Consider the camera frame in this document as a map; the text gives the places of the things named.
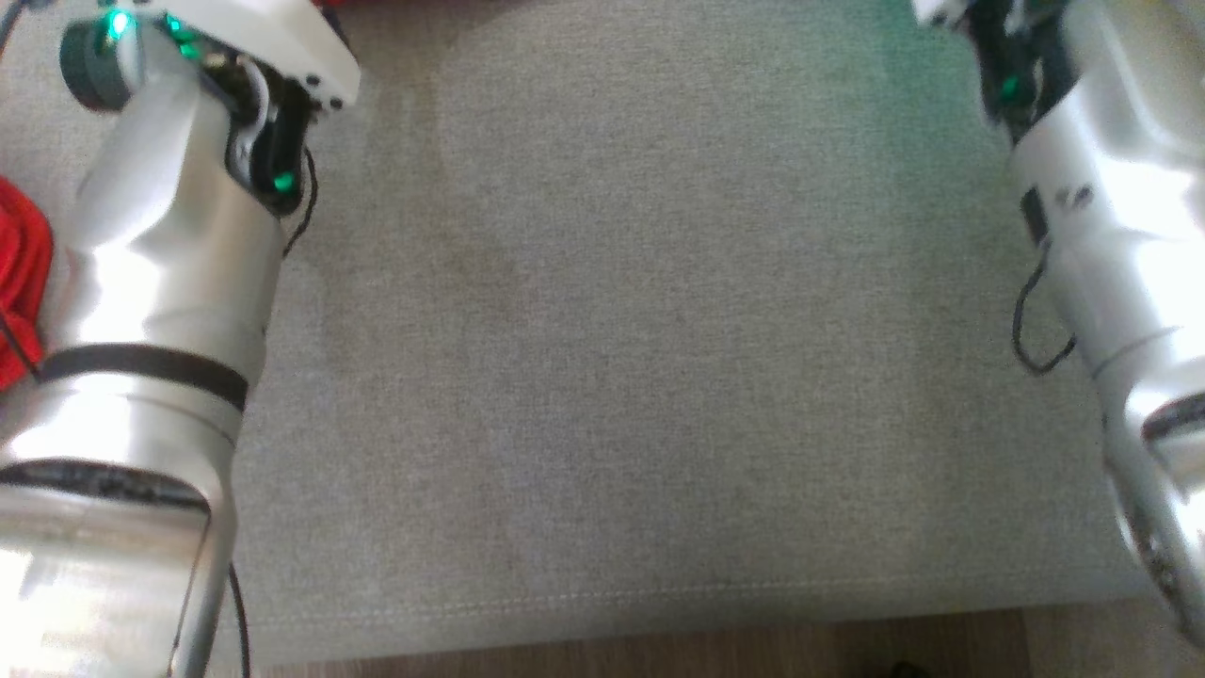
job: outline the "gray fabric surface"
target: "gray fabric surface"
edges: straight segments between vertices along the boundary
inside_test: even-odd
[[[970,53],[904,0],[343,16],[363,100],[236,464],[258,661],[1139,590],[1083,370],[1010,355],[1034,259]],[[60,19],[0,67],[52,218],[107,124]]]

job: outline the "black band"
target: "black band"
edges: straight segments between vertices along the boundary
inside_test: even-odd
[[[140,347],[95,344],[54,354],[42,365],[42,382],[94,372],[137,375],[187,384],[208,391],[242,412],[247,407],[247,381],[229,367],[193,354]]]

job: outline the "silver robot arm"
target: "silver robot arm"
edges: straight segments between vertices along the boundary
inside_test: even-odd
[[[915,0],[966,35],[1104,411],[1127,546],[1205,647],[1205,46],[1168,2]]]
[[[57,228],[70,278],[0,448],[0,673],[200,677],[278,218],[308,123],[354,102],[359,69],[307,0],[122,2],[61,60],[120,119]]]

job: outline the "wire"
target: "wire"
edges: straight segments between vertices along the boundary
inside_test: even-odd
[[[4,48],[8,45],[8,39],[12,36],[12,29],[17,25],[17,19],[20,18],[20,11],[25,8],[25,0],[12,0],[8,4],[8,8],[5,10],[4,17],[0,17],[0,57],[4,57]]]
[[[251,678],[251,633],[247,630],[247,608],[242,605],[242,586],[239,585],[239,573],[234,571],[234,561],[230,561],[230,597],[234,599],[234,613],[239,619],[242,678]]]
[[[318,170],[315,167],[313,153],[310,152],[308,147],[305,149],[305,163],[306,170],[310,172],[310,204],[305,207],[305,216],[301,217],[298,229],[293,231],[293,236],[284,244],[283,258],[286,259],[289,258],[289,253],[293,252],[293,247],[298,243],[298,240],[310,229],[310,222],[313,219],[313,208],[318,205]]]
[[[8,324],[8,318],[5,317],[4,311],[0,311],[0,332],[4,332],[4,341],[8,343],[8,348],[12,353],[17,355],[17,360],[20,365],[25,367],[25,372],[34,378],[34,383],[42,383],[42,371],[37,370],[34,361],[29,360],[29,354],[25,353],[24,347],[17,341],[17,335],[13,334],[12,326]]]
[[[1027,279],[1025,284],[1021,288],[1021,294],[1017,295],[1017,303],[1012,308],[1012,353],[1017,356],[1017,361],[1019,361],[1021,365],[1029,371],[1029,375],[1034,377],[1044,377],[1053,372],[1059,364],[1066,360],[1066,358],[1075,352],[1076,346],[1076,337],[1071,336],[1066,346],[1063,347],[1063,350],[1056,354],[1053,359],[1046,361],[1045,364],[1040,364],[1034,360],[1028,352],[1025,352],[1025,347],[1022,343],[1021,335],[1025,322],[1025,300],[1029,299],[1029,294],[1033,293],[1035,287],[1038,287],[1038,283],[1042,278],[1042,273],[1046,272],[1046,255],[1050,253],[1050,242],[1044,241],[1040,247],[1042,257],[1038,260],[1038,266],[1034,269],[1034,272],[1029,275],[1029,279]]]

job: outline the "wooden floor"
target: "wooden floor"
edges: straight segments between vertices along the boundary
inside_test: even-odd
[[[266,678],[1205,677],[1153,603],[647,636],[272,668]]]

